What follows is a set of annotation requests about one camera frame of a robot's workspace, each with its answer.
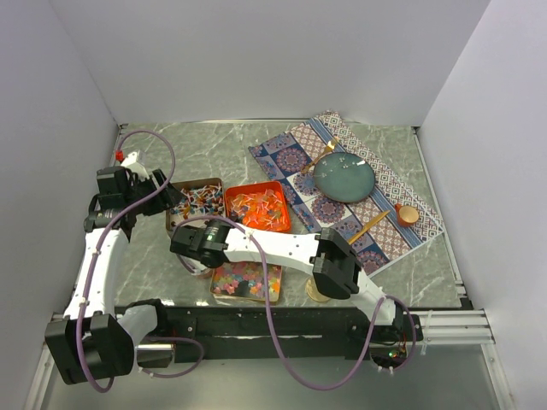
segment green marble surface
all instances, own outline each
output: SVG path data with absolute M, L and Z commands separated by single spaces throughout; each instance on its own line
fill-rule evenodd
M 131 124 L 124 132 L 151 129 L 173 145 L 177 167 L 173 182 L 208 177 L 221 178 L 225 188 L 266 180 L 247 147 L 260 144 L 297 125 L 296 122 L 228 122 L 185 124 Z M 416 193 L 434 206 L 432 193 L 421 164 L 410 127 L 350 125 L 354 133 L 391 167 Z M 127 140 L 124 150 L 146 152 L 149 169 L 170 166 L 162 142 L 152 136 Z M 293 233 L 305 233 L 302 223 L 291 213 Z M 169 252 L 165 216 L 139 217 L 131 245 L 124 256 L 116 287 L 116 304 L 127 305 L 141 299 L 159 297 L 176 306 L 255 306 L 253 302 L 217 300 L 209 292 L 209 279 L 192 277 Z M 309 276 L 287 269 L 278 307 L 342 307 L 347 301 L 317 303 L 305 293 Z M 373 278 L 388 294 L 412 307 L 457 308 L 455 276 L 444 236 L 406 255 Z

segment golden fork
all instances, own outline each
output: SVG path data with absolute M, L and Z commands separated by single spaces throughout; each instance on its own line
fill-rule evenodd
M 338 144 L 338 139 L 337 138 L 333 138 L 331 139 L 328 144 L 326 145 L 325 149 L 323 150 L 323 152 L 321 152 L 317 158 L 315 158 L 313 161 L 311 161 L 308 165 L 306 165 L 304 168 L 302 168 L 302 171 L 300 171 L 301 173 L 307 173 L 309 171 L 309 169 L 317 164 L 317 162 L 319 162 L 319 160 L 324 157 L 326 154 L 328 154 L 329 152 L 332 152 L 332 150 L 334 149 L 334 147 L 336 147 L 336 144 Z

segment placemat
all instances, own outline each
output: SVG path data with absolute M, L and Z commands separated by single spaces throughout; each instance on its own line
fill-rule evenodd
M 350 204 L 335 202 L 315 188 L 312 172 L 300 173 L 332 138 L 339 141 L 334 152 L 358 155 L 373 168 L 376 185 L 367 199 Z M 390 211 L 352 245 L 371 277 L 443 231 L 439 215 L 355 136 L 337 112 L 326 111 L 265 143 L 249 147 L 249 151 L 268 178 L 283 185 L 285 199 L 310 232 L 333 227 L 350 239 L 376 214 Z M 396 203 L 416 207 L 420 212 L 418 222 L 410 228 L 400 226 Z

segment orange cup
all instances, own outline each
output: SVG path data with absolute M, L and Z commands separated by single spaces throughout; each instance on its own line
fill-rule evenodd
M 412 226 L 418 222 L 418 219 L 420 218 L 418 210 L 409 205 L 396 203 L 395 210 L 397 211 L 397 223 L 405 228 Z

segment orange tray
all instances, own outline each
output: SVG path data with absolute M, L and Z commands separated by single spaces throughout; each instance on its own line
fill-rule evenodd
M 226 215 L 230 216 L 232 213 L 232 207 L 230 205 L 230 199 L 239 195 L 239 194 L 256 194 L 259 192 L 266 192 L 266 190 L 273 190 L 274 192 L 279 192 L 281 194 L 281 200 L 283 201 L 283 208 L 281 213 L 286 217 L 287 227 L 284 230 L 277 230 L 276 232 L 287 233 L 291 231 L 291 216 L 289 216 L 289 208 L 287 207 L 287 202 L 285 200 L 285 195 L 283 195 L 283 187 L 279 181 L 268 181 L 260 182 L 258 184 L 249 184 L 249 185 L 239 185 L 228 188 L 224 192 L 224 204 L 226 207 Z

